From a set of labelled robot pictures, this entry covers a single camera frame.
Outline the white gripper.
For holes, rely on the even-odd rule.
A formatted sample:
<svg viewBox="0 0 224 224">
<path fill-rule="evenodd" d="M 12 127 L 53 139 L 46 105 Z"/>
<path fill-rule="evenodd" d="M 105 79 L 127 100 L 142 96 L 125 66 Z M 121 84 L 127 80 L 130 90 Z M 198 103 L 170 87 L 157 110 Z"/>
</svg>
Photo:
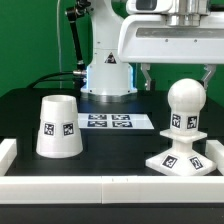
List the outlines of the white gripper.
<svg viewBox="0 0 224 224">
<path fill-rule="evenodd" d="M 142 63 L 145 88 L 151 89 L 148 63 L 206 64 L 204 89 L 224 64 L 224 13 L 201 18 L 198 27 L 170 27 L 162 15 L 128 16 L 120 30 L 118 56 L 123 62 Z"/>
</svg>

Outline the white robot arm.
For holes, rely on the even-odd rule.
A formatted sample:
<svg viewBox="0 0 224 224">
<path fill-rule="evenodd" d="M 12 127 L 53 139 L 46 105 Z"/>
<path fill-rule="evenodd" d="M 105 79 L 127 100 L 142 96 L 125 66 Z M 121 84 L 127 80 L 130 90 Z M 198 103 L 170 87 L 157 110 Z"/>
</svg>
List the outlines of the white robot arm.
<svg viewBox="0 0 224 224">
<path fill-rule="evenodd" d="M 224 4 L 210 0 L 124 0 L 128 16 L 112 3 L 87 0 L 93 29 L 93 58 L 82 92 L 99 101 L 118 101 L 137 92 L 133 63 L 203 64 L 207 84 L 224 64 Z"/>
</svg>

